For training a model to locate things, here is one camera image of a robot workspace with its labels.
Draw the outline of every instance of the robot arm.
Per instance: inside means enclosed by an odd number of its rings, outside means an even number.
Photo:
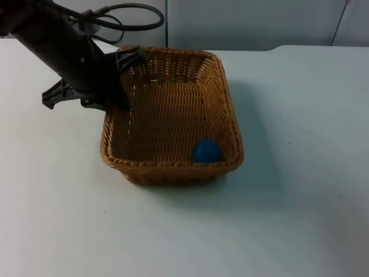
[[[119,20],[119,24],[114,24],[98,19],[119,8],[149,9],[160,20],[149,25],[124,26]],[[89,23],[120,31],[143,31],[163,25],[164,16],[143,4],[121,4],[81,14],[52,0],[0,0],[0,34],[11,33],[62,78],[42,94],[45,106],[52,109],[58,102],[81,99],[81,105],[87,108],[105,110],[113,103],[128,110],[120,76],[133,64],[145,62],[144,53],[135,47],[104,54],[92,40]]]

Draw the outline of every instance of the basket rim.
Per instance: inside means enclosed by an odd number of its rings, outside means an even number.
[[[196,51],[196,50],[183,50],[183,49],[175,49],[175,48],[158,48],[158,47],[143,47],[143,49],[145,51],[173,51],[176,53],[182,53],[182,54],[199,54],[199,55],[205,55],[209,58],[213,58],[214,59],[214,63],[216,64],[218,70],[221,73],[221,81],[223,84],[223,91],[225,94],[225,98],[226,98],[226,104],[227,104],[227,109],[226,111],[229,114],[235,114],[235,110],[231,101],[231,96],[229,94],[229,88],[228,88],[228,84],[227,82],[225,82],[225,71],[224,68],[222,66],[222,63],[219,59],[219,57],[213,53],[210,52],[206,52],[206,51]],[[100,153],[101,153],[101,157],[103,158],[104,162],[111,164],[112,166],[114,165],[119,165],[119,166],[127,166],[127,167],[187,167],[187,168],[191,168],[191,167],[199,167],[199,168],[204,168],[204,167],[232,167],[232,168],[236,168],[238,167],[244,158],[244,152],[243,152],[243,144],[242,144],[242,138],[240,135],[240,130],[238,127],[238,123],[237,123],[237,119],[236,117],[234,118],[234,120],[232,120],[231,124],[232,124],[232,135],[234,136],[234,139],[236,141],[237,147],[236,147],[236,152],[237,154],[234,155],[234,157],[230,158],[230,160],[226,160],[226,161],[222,161],[222,162],[217,162],[217,163],[194,163],[194,162],[155,162],[155,161],[135,161],[135,160],[127,160],[127,159],[122,159],[122,158],[116,158],[112,155],[112,148],[111,148],[111,144],[112,144],[112,137],[113,137],[113,130],[114,130],[114,121],[113,121],[113,116],[111,116],[112,114],[112,110],[114,108],[110,107],[105,115],[105,119],[104,119],[104,125],[103,125],[103,132],[101,135],[101,143],[100,143]]]

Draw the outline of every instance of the ball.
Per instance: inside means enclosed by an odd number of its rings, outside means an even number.
[[[217,163],[220,161],[220,147],[212,140],[199,141],[192,153],[194,163]]]

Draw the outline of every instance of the wire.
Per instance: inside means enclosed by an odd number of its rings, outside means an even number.
[[[153,6],[149,6],[146,4],[141,4],[141,3],[124,3],[124,4],[118,4],[118,5],[113,5],[110,7],[104,7],[102,9],[100,9],[98,11],[98,15],[102,15],[104,13],[107,13],[111,10],[116,10],[116,9],[125,9],[125,8],[137,8],[137,9],[145,9],[145,10],[150,10],[151,12],[154,12],[156,15],[158,15],[159,17],[159,21],[157,21],[156,23],[152,23],[152,24],[146,24],[146,25],[120,25],[120,24],[116,24],[116,23],[111,23],[108,21],[104,21],[104,20],[100,20],[97,19],[93,16],[89,16],[89,15],[85,15],[79,12],[75,12],[73,10],[70,10],[66,7],[63,7],[61,5],[58,5],[54,2],[46,2],[46,1],[42,1],[42,0],[28,0],[29,2],[36,4],[36,5],[41,5],[41,6],[48,6],[50,8],[53,8],[63,14],[66,14],[68,16],[77,18],[79,20],[83,20],[86,22],[91,22],[94,23],[96,25],[100,25],[106,28],[110,28],[110,29],[114,29],[114,30],[119,30],[119,31],[147,31],[147,30],[152,30],[152,29],[156,29],[160,26],[162,26],[164,24],[165,18],[164,15],[162,14],[161,11],[159,11],[158,9],[154,8]]]
[[[116,17],[114,17],[110,14],[101,14],[101,15],[98,15],[96,17],[97,18],[101,18],[101,17],[111,18],[111,19],[115,20],[116,22],[118,22],[118,24],[120,26],[123,26],[123,24],[119,21],[119,19],[117,19]],[[109,40],[109,39],[105,39],[105,38],[102,38],[101,36],[97,36],[97,35],[91,35],[90,37],[92,37],[93,39],[101,40],[102,42],[106,42],[106,43],[109,43],[109,44],[117,44],[123,39],[124,35],[125,35],[125,32],[122,31],[120,38],[117,39],[117,40]]]

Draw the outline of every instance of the woven basket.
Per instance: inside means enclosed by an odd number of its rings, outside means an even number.
[[[144,51],[148,63],[121,78],[131,110],[106,113],[104,162],[139,185],[204,183],[240,166],[242,139],[220,60],[204,51]],[[204,139],[220,146],[221,162],[192,162]]]

